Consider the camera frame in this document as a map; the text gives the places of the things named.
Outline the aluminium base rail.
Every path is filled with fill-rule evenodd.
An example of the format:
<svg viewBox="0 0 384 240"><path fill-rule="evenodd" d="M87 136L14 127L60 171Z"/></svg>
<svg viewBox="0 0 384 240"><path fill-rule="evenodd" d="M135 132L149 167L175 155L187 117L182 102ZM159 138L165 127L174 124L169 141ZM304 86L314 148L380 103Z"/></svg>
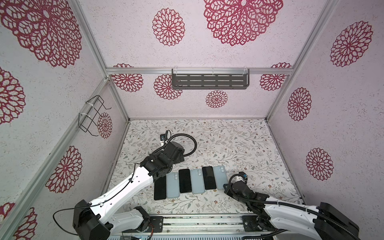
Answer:
<svg viewBox="0 0 384 240"><path fill-rule="evenodd" d="M242 216L253 214L195 214L195 215L149 215L138 210L112 216L106 221L100 217L83 214L74 217L74 229L81 240L107 240L112 235L119 235L125 230L138 229L150 216L163 216L164 226L160 235L230 235L260 234L245 232ZM151 233L128 233L151 235Z"/></svg>

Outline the light blue phone case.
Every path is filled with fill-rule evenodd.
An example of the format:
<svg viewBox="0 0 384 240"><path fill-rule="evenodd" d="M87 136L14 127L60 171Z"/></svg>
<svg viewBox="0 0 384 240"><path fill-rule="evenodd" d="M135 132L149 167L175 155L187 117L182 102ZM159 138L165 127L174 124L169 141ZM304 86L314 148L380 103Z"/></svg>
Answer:
<svg viewBox="0 0 384 240"><path fill-rule="evenodd" d="M180 183L178 173L169 173L166 175L167 198L178 198L180 196Z"/></svg>
<svg viewBox="0 0 384 240"><path fill-rule="evenodd" d="M223 190L224 185L228 184L227 171L224 166L213 167L215 181L218 190Z"/></svg>
<svg viewBox="0 0 384 240"><path fill-rule="evenodd" d="M201 169L190 170L191 184L193 194L202 194L205 192L204 177Z"/></svg>

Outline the black phone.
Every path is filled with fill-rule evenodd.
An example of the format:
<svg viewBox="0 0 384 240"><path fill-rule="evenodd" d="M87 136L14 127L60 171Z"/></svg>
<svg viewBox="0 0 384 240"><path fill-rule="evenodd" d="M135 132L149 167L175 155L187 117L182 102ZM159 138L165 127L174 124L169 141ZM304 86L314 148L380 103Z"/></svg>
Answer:
<svg viewBox="0 0 384 240"><path fill-rule="evenodd" d="M167 198L167 177L158 178L154 184L154 200L165 200Z"/></svg>

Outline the dark metal wall shelf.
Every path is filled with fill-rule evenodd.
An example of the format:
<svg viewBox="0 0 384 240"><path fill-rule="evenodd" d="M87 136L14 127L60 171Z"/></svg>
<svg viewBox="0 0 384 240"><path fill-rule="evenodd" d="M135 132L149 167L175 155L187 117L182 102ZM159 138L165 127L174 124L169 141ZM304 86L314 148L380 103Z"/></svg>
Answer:
<svg viewBox="0 0 384 240"><path fill-rule="evenodd" d="M250 75L242 74L179 74L172 69L171 84L174 90L246 90Z"/></svg>

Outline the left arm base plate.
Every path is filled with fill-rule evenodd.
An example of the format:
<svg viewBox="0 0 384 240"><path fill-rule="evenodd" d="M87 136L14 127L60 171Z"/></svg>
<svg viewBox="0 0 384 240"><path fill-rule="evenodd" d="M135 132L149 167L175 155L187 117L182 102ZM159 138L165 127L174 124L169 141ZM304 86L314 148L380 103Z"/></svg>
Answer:
<svg viewBox="0 0 384 240"><path fill-rule="evenodd" d="M150 216L148 220L144 220L144 223L135 230L125 230L123 233L161 233L164 226L163 216Z"/></svg>

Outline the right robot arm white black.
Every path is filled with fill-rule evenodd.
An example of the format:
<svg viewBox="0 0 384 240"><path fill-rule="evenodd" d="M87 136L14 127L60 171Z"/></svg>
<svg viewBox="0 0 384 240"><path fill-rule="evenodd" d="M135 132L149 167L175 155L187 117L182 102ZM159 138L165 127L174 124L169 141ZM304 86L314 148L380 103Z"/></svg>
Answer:
<svg viewBox="0 0 384 240"><path fill-rule="evenodd" d="M291 232L312 240L357 240L360 228L334 206L322 202L305 206L253 192L246 179L223 185L229 197L243 203L252 215L243 217L247 232L266 232L261 239Z"/></svg>

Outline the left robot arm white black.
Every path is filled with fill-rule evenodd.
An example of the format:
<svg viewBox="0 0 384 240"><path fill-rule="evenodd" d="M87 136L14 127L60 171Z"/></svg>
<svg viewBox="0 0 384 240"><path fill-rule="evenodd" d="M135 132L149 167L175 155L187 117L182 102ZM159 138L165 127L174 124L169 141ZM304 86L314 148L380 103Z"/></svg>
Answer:
<svg viewBox="0 0 384 240"><path fill-rule="evenodd" d="M169 142L147 156L125 180L96 199L75 205L73 228L81 240L106 240L111 234L149 229L150 216L142 207L118 214L117 211L142 189L163 178L174 164L184 161L184 148Z"/></svg>

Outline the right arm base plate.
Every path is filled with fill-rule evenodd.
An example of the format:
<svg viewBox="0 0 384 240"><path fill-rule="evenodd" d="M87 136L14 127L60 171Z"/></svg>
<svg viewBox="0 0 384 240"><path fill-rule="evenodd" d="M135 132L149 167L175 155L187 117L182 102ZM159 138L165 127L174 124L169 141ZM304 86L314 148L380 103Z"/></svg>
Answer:
<svg viewBox="0 0 384 240"><path fill-rule="evenodd" d="M257 215L244 215L242 222L245 232L266 232L269 229L266 221Z"/></svg>

